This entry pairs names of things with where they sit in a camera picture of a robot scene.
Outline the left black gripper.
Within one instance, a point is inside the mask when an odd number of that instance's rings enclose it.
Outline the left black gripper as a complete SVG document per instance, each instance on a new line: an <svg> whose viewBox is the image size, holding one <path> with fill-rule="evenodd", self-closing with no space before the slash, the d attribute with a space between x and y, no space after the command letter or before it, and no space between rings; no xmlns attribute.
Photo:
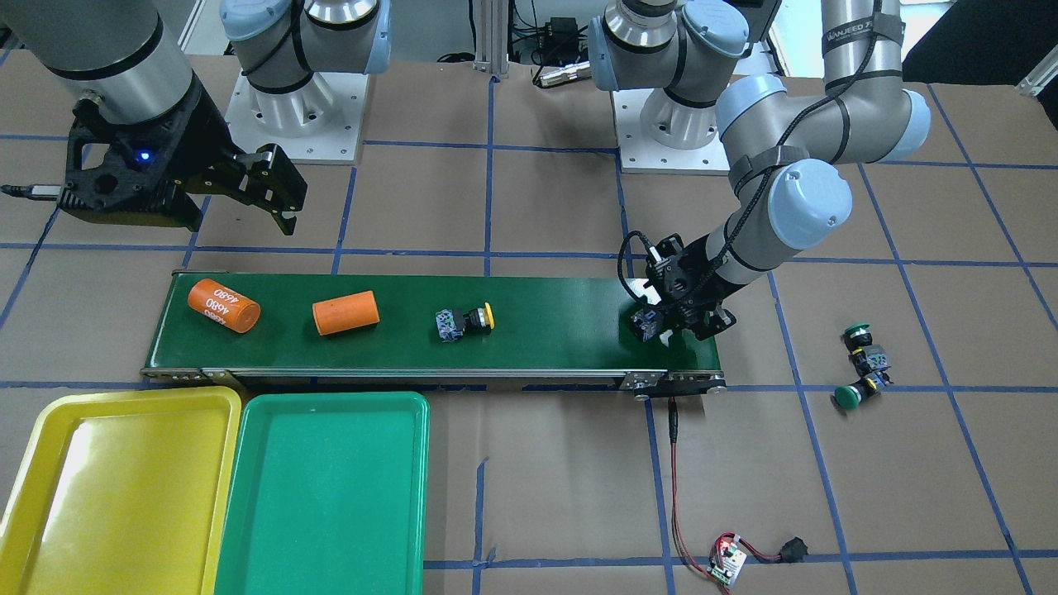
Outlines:
<svg viewBox="0 0 1058 595"><path fill-rule="evenodd" d="M683 327L690 327L698 341L706 341L736 324L736 315L722 302L749 283L749 268L733 251L719 256L724 235L711 241L699 238L685 247L677 234L657 245L645 235L640 241L647 251L646 289L654 289L657 304L665 319L658 323L658 341L669 348Z"/></svg>

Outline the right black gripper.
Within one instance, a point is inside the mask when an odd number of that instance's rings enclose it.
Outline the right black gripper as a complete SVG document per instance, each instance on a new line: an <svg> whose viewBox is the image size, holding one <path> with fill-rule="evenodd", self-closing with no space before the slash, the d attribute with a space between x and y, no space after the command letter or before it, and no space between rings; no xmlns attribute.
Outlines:
<svg viewBox="0 0 1058 595"><path fill-rule="evenodd" d="M69 129L58 208L99 226L185 227L200 208L188 191L209 191L271 214L293 235L307 195L295 165L275 143L243 152L196 74L169 112L132 125L102 116L103 100L83 91Z"/></svg>

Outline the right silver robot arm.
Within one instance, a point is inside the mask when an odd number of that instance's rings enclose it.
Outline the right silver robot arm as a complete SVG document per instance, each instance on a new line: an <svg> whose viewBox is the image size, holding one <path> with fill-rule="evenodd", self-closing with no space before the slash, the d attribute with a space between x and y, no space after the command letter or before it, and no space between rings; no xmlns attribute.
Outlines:
<svg viewBox="0 0 1058 595"><path fill-rule="evenodd" d="M292 235L307 184L279 139L336 116L325 73L393 56L387 1L223 1L220 18L272 140L243 150L151 1L4 1L2 23L74 95L63 181L2 186L99 226L185 227L197 193L268 212Z"/></svg>

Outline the right arm white baseplate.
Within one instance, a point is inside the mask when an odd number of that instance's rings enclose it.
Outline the right arm white baseplate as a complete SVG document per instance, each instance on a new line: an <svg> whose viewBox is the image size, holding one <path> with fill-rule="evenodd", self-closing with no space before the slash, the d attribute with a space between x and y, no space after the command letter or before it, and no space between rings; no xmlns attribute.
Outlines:
<svg viewBox="0 0 1058 595"><path fill-rule="evenodd" d="M315 73L302 89L271 95L241 76L224 116L231 138L247 151L279 145L295 164L354 165L371 79Z"/></svg>

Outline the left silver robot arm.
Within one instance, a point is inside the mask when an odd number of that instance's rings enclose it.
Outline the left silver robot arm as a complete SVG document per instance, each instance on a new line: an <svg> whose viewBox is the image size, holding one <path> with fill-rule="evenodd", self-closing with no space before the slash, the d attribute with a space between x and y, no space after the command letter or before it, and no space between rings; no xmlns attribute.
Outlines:
<svg viewBox="0 0 1058 595"><path fill-rule="evenodd" d="M902 86L899 2L821 8L824 89L813 97L794 97L770 73L733 78L753 40L727 1L612 1L587 26L598 89L650 89L651 136L665 145L718 140L740 203L699 240L642 242L657 300L636 298L640 341L725 331L736 323L726 298L846 222L853 196L837 165L902 159L928 136L925 100Z"/></svg>

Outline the left arm white baseplate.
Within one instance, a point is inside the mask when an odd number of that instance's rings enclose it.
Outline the left arm white baseplate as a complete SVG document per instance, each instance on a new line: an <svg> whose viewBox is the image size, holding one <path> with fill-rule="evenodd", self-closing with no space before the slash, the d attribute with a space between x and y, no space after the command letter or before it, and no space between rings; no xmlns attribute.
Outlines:
<svg viewBox="0 0 1058 595"><path fill-rule="evenodd" d="M612 104L623 172L729 173L714 107L687 107L664 89L612 92Z"/></svg>

